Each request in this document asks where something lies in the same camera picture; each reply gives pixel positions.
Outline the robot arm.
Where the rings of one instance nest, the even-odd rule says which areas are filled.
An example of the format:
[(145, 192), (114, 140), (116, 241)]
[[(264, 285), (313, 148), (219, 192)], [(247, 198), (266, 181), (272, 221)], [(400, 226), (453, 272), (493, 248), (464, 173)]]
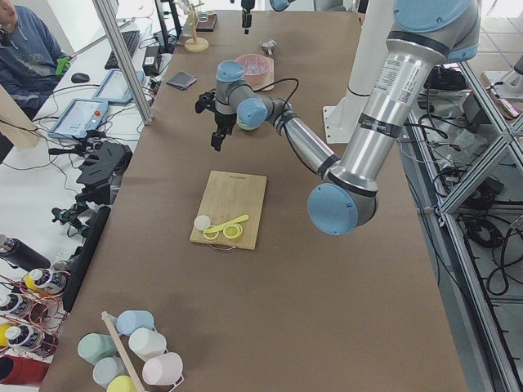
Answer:
[(395, 1), (391, 14), (387, 58), (342, 156), (287, 101), (256, 93), (237, 62), (226, 60), (217, 66), (216, 88), (209, 94), (217, 124), (212, 147), (220, 149), (234, 125), (256, 129), (271, 123), (323, 180), (311, 191), (307, 211), (326, 234), (348, 234), (373, 218), (378, 173), (429, 73), (436, 65), (469, 60), (477, 53), (479, 1)]

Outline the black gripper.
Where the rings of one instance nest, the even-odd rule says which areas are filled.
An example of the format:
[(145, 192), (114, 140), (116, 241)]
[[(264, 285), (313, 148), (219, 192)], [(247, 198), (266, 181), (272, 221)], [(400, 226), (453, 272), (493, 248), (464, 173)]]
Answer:
[(254, 0), (241, 0), (242, 7), (242, 29), (244, 34), (249, 34), (249, 30), (252, 26), (252, 14), (251, 11), (254, 9)]
[(221, 145), (227, 135), (231, 135), (237, 121), (237, 114), (223, 114), (219, 111), (214, 115), (217, 129), (212, 133), (211, 146), (216, 150), (221, 150)]

